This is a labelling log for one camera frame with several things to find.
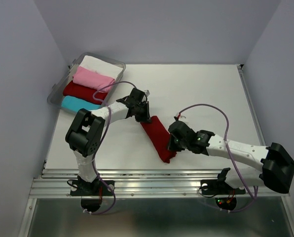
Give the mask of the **clear plastic storage bin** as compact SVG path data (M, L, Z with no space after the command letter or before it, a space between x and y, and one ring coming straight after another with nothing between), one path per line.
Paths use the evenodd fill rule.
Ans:
M73 60L72 64L69 65L69 68L65 72L64 76L60 79L60 81L58 83L53 85L52 90L47 97L48 104L54 106L57 109L61 109L67 113L70 113L72 115L76 114L75 111L72 111L70 109L62 107L62 101L64 100L63 91L64 91L65 87L67 86L67 84L69 84L69 82L73 80L73 75L76 73L77 67L81 64L81 62L85 56L92 56L92 57L97 58L99 60L102 60L106 63L110 63L112 65L117 66L118 68L121 69L121 71L117 75L115 81L119 82L122 80L124 71L126 69L126 64L124 64L123 62L120 62L118 60L111 59L111 58L108 58L105 56L101 56L101 55L98 55L95 53L85 52L85 53L81 54L77 59Z

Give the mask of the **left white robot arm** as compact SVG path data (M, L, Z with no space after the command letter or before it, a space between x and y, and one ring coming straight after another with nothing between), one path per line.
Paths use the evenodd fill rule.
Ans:
M133 88L128 96L98 110L80 109L65 136L78 164L76 180L69 180L71 196L94 196L104 186L95 166L95 156L109 126L118 120L134 117L136 122L151 123L149 91Z

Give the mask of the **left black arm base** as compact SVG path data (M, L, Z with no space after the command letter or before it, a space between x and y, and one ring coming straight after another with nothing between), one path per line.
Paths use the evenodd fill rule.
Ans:
M92 183L82 179L69 179L67 184L73 197L112 197L112 192L97 178Z

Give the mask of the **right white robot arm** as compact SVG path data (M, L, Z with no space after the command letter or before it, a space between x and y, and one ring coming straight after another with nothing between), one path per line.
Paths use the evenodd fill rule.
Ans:
M179 120L169 126L169 133L170 151L188 150L194 154L234 160L247 166L241 170L227 167L215 179L203 180L201 190L205 195L226 195L231 191L244 194L244 186L265 186L280 194L290 191L294 160L278 143L254 146L235 141L226 142L223 137L210 131L195 132Z

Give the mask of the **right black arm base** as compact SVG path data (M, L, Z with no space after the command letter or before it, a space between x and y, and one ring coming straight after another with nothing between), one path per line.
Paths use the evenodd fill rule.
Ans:
M244 195L246 191L240 188L233 188L228 185L226 181L226 175L231 168L224 168L221 173L217 175L216 179L203 179L201 180L201 186L199 190L205 196L217 196L217 195Z

